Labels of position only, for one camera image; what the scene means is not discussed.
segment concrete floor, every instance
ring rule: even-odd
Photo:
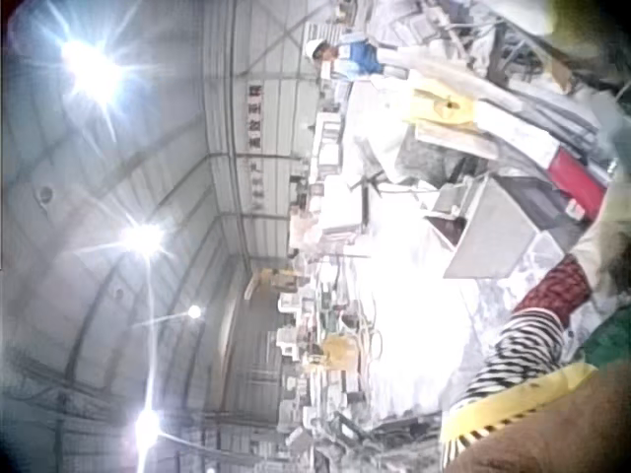
[[[349,291],[383,337],[381,356],[369,367],[374,422],[448,408],[481,367],[512,307],[563,256],[541,234],[508,278],[446,280],[452,251],[410,194],[373,194],[367,234],[349,251],[371,256],[346,261]],[[600,302],[596,310],[587,303],[574,314],[566,359],[612,304]]]

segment black and white striped cloth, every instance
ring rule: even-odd
[[[559,370],[562,351],[563,326],[554,313],[532,308],[514,314],[502,330],[493,354],[485,360],[484,368],[469,384],[450,414],[489,394]],[[527,413],[506,419],[502,425],[486,426],[448,441],[443,445],[443,468],[472,443],[525,415]]]

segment green fabric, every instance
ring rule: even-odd
[[[601,325],[583,349],[587,363],[598,368],[631,359],[631,307],[619,310]]]

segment brown surface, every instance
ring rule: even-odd
[[[481,440],[445,473],[608,473],[631,466],[631,364]]]

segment red checkered fabric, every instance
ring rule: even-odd
[[[513,313],[545,309],[553,312],[563,328],[570,324],[570,315],[585,303],[592,293],[583,268],[576,258],[568,254],[530,290],[515,307]]]

